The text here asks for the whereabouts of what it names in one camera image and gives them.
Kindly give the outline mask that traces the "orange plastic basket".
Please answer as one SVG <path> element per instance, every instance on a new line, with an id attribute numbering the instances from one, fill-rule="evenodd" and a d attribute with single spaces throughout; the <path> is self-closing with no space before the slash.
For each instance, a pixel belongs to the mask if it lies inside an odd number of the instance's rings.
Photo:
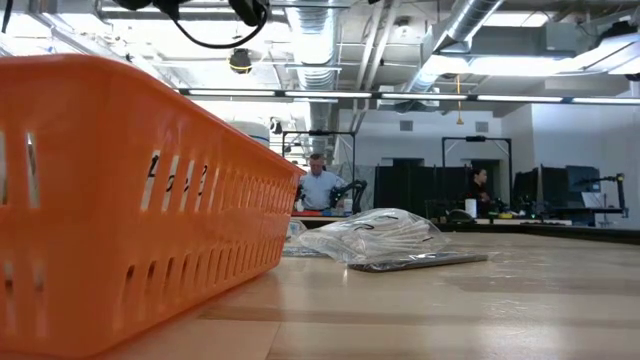
<path id="1" fill-rule="evenodd" d="M 89 359 L 269 271 L 300 175 L 131 65 L 0 58 L 0 352 Z"/>

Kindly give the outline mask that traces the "dark background monitors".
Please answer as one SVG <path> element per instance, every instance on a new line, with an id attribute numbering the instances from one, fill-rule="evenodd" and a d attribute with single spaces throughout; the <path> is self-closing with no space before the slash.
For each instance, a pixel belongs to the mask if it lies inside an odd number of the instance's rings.
<path id="1" fill-rule="evenodd" d="M 541 165 L 515 175 L 512 204 L 536 205 L 542 209 L 585 208 L 584 193 L 599 193 L 600 185 L 590 179 L 600 177 L 600 171 L 592 166 L 566 165 L 549 167 Z"/>

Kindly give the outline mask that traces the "black partition wall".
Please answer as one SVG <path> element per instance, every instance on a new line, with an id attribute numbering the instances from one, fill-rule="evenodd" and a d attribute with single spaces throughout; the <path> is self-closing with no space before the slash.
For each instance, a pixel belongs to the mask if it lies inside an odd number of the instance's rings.
<path id="1" fill-rule="evenodd" d="M 472 181 L 468 166 L 378 166 L 374 206 L 399 208 L 427 218 L 443 216 L 448 210 L 464 208 Z"/>

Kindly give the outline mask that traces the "person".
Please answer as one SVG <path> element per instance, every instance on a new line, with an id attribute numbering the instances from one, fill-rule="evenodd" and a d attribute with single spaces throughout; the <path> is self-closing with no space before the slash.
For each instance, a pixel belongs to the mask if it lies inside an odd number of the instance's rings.
<path id="1" fill-rule="evenodd" d="M 309 157 L 310 170 L 300 178 L 302 206 L 305 210 L 323 211 L 330 208 L 331 191 L 347 185 L 344 179 L 324 169 L 325 158 L 314 153 Z"/>
<path id="2" fill-rule="evenodd" d="M 487 191 L 486 184 L 486 170 L 474 169 L 469 182 L 469 193 L 476 200 L 476 210 L 480 217 L 488 217 L 492 207 L 492 199 Z"/>

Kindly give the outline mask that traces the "silver corrugated duct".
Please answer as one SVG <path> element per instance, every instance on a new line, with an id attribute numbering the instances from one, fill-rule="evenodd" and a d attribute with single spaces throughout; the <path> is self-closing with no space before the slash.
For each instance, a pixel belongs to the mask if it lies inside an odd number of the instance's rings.
<path id="1" fill-rule="evenodd" d="M 294 60 L 302 66 L 296 70 L 298 86 L 312 92 L 336 90 L 339 10 L 333 7 L 333 0 L 296 0 L 296 3 L 285 12 L 292 31 Z M 310 100 L 309 130 L 337 131 L 337 111 L 330 100 Z M 311 153 L 324 155 L 331 162 L 335 138 L 336 135 L 310 135 Z"/>

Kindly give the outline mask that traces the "long ceiling light strip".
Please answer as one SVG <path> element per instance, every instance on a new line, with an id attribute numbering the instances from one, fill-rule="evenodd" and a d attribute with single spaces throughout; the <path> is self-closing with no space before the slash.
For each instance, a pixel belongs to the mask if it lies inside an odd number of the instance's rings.
<path id="1" fill-rule="evenodd" d="M 249 98 L 291 98 L 291 99 L 349 99 L 349 100 L 389 100 L 389 101 L 448 101 L 448 102 L 491 102 L 491 103 L 531 103 L 566 105 L 608 105 L 640 106 L 638 97 L 570 97 L 570 96 L 530 96 L 530 95 L 488 95 L 460 93 L 405 93 L 372 91 L 307 91 L 307 90 L 253 90 L 253 89 L 198 89 L 176 88 L 185 96 L 209 97 L 249 97 Z"/>

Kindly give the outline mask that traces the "silver smooth duct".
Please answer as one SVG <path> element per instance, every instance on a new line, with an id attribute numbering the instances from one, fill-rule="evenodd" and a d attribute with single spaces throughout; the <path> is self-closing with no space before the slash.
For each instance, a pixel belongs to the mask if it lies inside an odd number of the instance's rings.
<path id="1" fill-rule="evenodd" d="M 450 15 L 430 25 L 421 43 L 421 66 L 403 92 L 427 92 L 444 74 L 464 73 L 475 34 L 504 0 L 456 0 Z"/>

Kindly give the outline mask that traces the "yellow hanging cone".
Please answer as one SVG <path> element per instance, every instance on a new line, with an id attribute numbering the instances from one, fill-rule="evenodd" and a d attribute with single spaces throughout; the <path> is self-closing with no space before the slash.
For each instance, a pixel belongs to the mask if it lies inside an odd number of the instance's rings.
<path id="1" fill-rule="evenodd" d="M 460 81 L 460 74 L 456 75 L 455 77 L 455 83 L 456 83 L 456 93 L 457 95 L 461 95 L 461 81 Z M 462 118 L 462 100 L 458 100 L 457 102 L 457 120 L 456 120 L 456 124 L 457 125 L 464 125 L 464 120 Z"/>

